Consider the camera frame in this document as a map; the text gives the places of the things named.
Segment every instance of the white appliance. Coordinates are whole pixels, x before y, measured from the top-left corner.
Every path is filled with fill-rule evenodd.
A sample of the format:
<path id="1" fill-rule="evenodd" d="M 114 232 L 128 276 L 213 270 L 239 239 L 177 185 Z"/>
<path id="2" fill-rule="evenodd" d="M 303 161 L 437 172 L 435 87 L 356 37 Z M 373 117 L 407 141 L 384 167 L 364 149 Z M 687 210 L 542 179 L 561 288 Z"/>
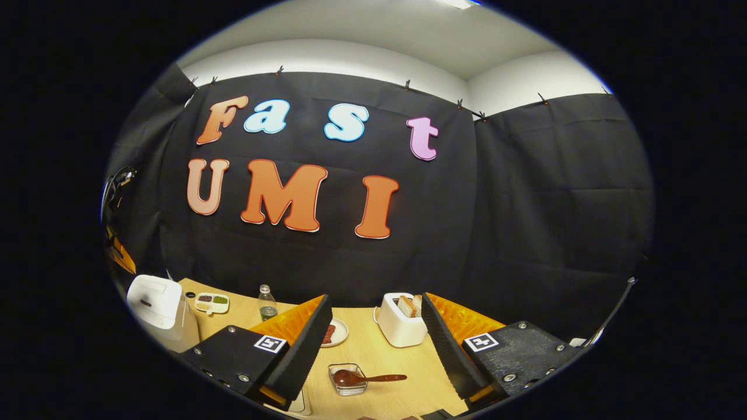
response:
<path id="1" fill-rule="evenodd" d="M 400 296 L 412 299 L 410 293 L 385 294 L 384 300 L 381 302 L 379 318 L 374 320 L 378 323 L 389 344 L 395 347 L 419 345 L 425 339 L 428 328 L 425 326 L 422 317 L 407 318 L 397 308 L 397 303 L 394 300 L 399 300 Z"/>
<path id="2" fill-rule="evenodd" d="M 197 319 L 179 283 L 141 274 L 127 291 L 127 304 L 164 347 L 181 353 L 199 344 Z"/>

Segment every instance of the wooden table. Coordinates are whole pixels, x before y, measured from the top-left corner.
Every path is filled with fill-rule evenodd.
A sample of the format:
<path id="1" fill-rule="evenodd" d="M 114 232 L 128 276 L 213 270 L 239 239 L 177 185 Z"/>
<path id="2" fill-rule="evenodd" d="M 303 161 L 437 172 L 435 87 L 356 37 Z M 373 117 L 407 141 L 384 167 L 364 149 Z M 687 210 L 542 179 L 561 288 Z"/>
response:
<path id="1" fill-rule="evenodd" d="M 205 340 L 227 325 L 249 329 L 261 322 L 257 299 L 228 293 L 193 280 L 184 279 L 184 293 L 208 292 L 230 297 L 229 311 L 213 314 L 194 310 L 200 340 Z M 194 309 L 194 298 L 187 299 Z M 278 302 L 284 312 L 296 305 Z M 446 410 L 452 416 L 467 410 L 459 399 L 446 371 L 438 359 L 430 335 L 417 346 L 396 348 L 389 344 L 373 320 L 374 308 L 332 308 L 332 316 L 343 321 L 349 330 L 347 339 L 329 348 L 320 348 L 314 365 L 304 384 L 311 415 L 294 416 L 299 419 L 356 420 L 362 416 L 376 420 L 400 420 L 420 416 L 436 410 Z M 360 395 L 342 397 L 329 380 L 327 366 L 334 363 L 357 363 L 367 376 L 405 374 L 406 380 L 390 383 L 369 383 Z"/>

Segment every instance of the ceiling light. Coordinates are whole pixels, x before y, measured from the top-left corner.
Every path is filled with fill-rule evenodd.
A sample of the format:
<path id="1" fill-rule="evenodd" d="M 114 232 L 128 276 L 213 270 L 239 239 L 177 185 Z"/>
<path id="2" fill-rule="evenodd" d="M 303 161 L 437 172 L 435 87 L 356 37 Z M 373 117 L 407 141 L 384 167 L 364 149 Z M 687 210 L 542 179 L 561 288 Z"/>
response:
<path id="1" fill-rule="evenodd" d="M 474 4 L 480 4 L 477 1 L 471 1 L 471 0 L 440 0 L 441 3 L 446 3 L 450 6 L 454 6 L 457 9 L 466 9 L 467 7 L 470 7 Z"/>

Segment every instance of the orange letter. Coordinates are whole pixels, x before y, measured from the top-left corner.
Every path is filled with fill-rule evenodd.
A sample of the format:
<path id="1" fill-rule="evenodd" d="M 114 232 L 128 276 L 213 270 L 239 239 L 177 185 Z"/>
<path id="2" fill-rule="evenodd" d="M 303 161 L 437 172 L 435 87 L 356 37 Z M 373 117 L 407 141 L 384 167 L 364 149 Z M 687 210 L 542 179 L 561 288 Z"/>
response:
<path id="1" fill-rule="evenodd" d="M 229 168 L 229 162 L 225 159 L 215 159 L 210 162 L 210 169 L 213 170 L 213 177 L 210 182 L 210 197 L 204 201 L 199 197 L 199 181 L 202 178 L 202 170 L 205 169 L 207 162 L 202 159 L 192 159 L 189 161 L 189 179 L 187 180 L 187 201 L 195 213 L 210 215 L 218 210 L 220 204 L 220 186 L 223 184 L 223 173 Z"/>
<path id="2" fill-rule="evenodd" d="M 356 226 L 356 235 L 361 238 L 386 239 L 389 228 L 386 227 L 386 216 L 389 213 L 391 195 L 400 189 L 400 184 L 384 176 L 366 176 L 363 185 L 368 189 L 366 209 L 363 220 Z"/>
<path id="3" fill-rule="evenodd" d="M 223 128 L 228 127 L 231 121 L 233 121 L 234 115 L 236 115 L 236 108 L 243 108 L 249 103 L 249 98 L 246 96 L 239 96 L 238 98 L 229 99 L 227 101 L 218 102 L 210 107 L 210 117 L 208 123 L 205 124 L 205 131 L 197 138 L 197 144 L 210 143 L 220 138 L 220 124 L 223 124 Z"/>
<path id="4" fill-rule="evenodd" d="M 317 195 L 319 185 L 326 179 L 327 171 L 321 166 L 303 165 L 296 170 L 288 184 L 283 187 L 280 182 L 275 162 L 256 159 L 249 162 L 252 172 L 252 183 L 249 185 L 247 209 L 241 213 L 241 220 L 247 223 L 262 224 L 264 209 L 270 223 L 278 224 L 288 206 L 293 203 L 291 215 L 285 218 L 285 227 L 303 232 L 319 230 L 317 222 Z"/>

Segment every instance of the light blue letter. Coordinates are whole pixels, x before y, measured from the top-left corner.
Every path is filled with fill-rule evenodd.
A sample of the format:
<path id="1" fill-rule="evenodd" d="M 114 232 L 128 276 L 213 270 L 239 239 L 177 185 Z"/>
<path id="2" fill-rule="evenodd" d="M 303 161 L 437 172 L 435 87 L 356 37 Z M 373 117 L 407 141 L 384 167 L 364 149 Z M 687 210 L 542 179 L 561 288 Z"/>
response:
<path id="1" fill-rule="evenodd" d="M 363 123 L 368 121 L 368 109 L 358 105 L 337 104 L 329 109 L 331 123 L 324 125 L 330 140 L 355 141 L 363 135 Z"/>
<path id="2" fill-rule="evenodd" d="M 270 99 L 254 107 L 256 114 L 244 121 L 244 129 L 250 133 L 266 132 L 269 135 L 285 128 L 285 116 L 291 104 L 282 99 Z"/>

